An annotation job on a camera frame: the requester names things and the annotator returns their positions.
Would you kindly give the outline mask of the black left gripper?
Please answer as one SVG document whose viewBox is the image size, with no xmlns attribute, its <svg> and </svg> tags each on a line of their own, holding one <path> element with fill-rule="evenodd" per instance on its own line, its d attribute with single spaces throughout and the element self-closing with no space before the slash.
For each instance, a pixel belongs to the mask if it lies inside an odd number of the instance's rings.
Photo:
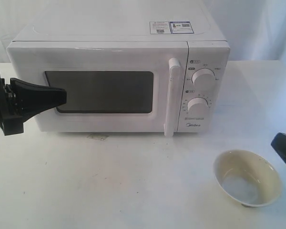
<svg viewBox="0 0 286 229">
<path fill-rule="evenodd" d="M 23 123 L 33 116 L 63 105 L 67 92 L 61 88 L 28 83 L 11 78 L 0 79 L 0 128 L 5 136 L 22 134 Z"/>
</svg>

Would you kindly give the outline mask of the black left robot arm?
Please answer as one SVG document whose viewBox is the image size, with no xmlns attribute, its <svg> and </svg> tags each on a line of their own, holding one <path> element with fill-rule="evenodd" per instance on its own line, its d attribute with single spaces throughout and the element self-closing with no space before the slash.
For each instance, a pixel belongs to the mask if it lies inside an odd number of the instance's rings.
<svg viewBox="0 0 286 229">
<path fill-rule="evenodd" d="M 66 102 L 64 89 L 31 84 L 17 78 L 10 78 L 10 83 L 6 84 L 0 77 L 0 128 L 5 136 L 22 134 L 23 123 Z"/>
</svg>

